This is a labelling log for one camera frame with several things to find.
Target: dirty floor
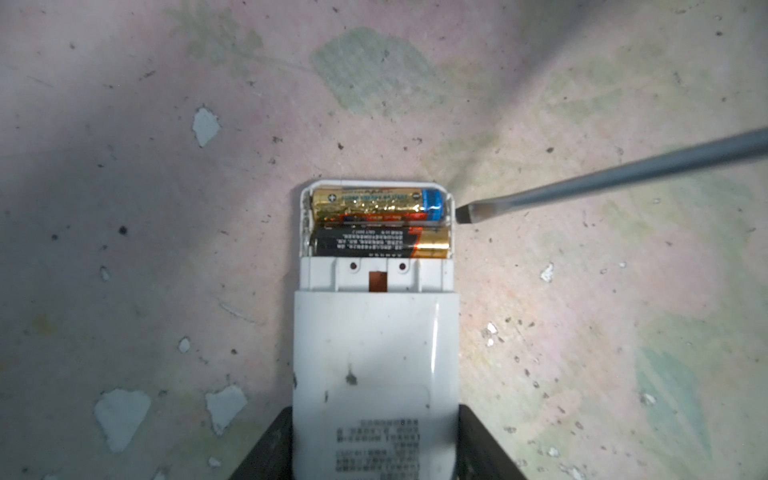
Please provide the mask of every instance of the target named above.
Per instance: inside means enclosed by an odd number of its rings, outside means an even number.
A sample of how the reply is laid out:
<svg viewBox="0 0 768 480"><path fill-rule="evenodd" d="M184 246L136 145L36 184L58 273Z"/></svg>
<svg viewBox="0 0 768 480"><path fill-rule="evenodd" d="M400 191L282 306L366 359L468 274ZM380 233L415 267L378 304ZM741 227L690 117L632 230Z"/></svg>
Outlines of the dirty floor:
<svg viewBox="0 0 768 480"><path fill-rule="evenodd" d="M226 478L290 403L302 186L463 203L764 126L766 24L762 0L1 3L3 478ZM458 229L462 401L529 478L766 478L767 187L754 164Z"/></svg>

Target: gray smudge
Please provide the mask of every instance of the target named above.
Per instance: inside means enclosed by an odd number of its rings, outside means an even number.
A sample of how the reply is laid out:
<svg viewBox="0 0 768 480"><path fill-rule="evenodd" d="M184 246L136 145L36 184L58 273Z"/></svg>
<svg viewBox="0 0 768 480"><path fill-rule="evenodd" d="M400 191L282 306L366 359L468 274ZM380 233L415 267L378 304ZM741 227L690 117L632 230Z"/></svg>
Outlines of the gray smudge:
<svg viewBox="0 0 768 480"><path fill-rule="evenodd" d="M334 38L310 61L339 104L357 114L404 114L446 99L437 72L419 50L371 28Z"/></svg>

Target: white device casing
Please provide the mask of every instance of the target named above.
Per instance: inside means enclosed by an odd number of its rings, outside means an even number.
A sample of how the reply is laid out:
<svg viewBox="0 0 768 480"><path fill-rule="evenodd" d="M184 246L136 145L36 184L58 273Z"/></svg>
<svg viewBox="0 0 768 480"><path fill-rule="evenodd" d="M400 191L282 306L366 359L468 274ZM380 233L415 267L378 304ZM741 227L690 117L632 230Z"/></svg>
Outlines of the white device casing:
<svg viewBox="0 0 768 480"><path fill-rule="evenodd" d="M296 480L449 480L458 435L458 295L448 259L312 257L319 187L438 188L322 180L302 192L294 303ZM370 293L369 272L387 272Z"/></svg>

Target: metal shaft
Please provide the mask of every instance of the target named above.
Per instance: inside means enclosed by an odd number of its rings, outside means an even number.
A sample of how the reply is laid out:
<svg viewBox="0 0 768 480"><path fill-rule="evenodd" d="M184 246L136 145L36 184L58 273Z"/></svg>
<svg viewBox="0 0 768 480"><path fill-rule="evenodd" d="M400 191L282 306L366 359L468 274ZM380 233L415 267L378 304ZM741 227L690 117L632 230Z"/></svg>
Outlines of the metal shaft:
<svg viewBox="0 0 768 480"><path fill-rule="evenodd" d="M459 223L478 223L513 210L660 180L704 168L759 160L763 155L768 155L768 128L544 185L519 194L477 200L456 209L456 219Z"/></svg>

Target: battery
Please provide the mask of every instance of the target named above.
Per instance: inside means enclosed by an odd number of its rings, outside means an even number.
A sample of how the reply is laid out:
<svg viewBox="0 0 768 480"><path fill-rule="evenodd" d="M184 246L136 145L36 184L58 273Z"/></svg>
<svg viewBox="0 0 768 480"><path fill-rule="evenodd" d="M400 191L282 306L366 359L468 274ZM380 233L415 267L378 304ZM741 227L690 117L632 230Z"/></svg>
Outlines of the battery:
<svg viewBox="0 0 768 480"><path fill-rule="evenodd" d="M437 221L442 192L435 188L318 188L312 192L316 223Z"/></svg>
<svg viewBox="0 0 768 480"><path fill-rule="evenodd" d="M448 227L317 227L316 257L448 258Z"/></svg>

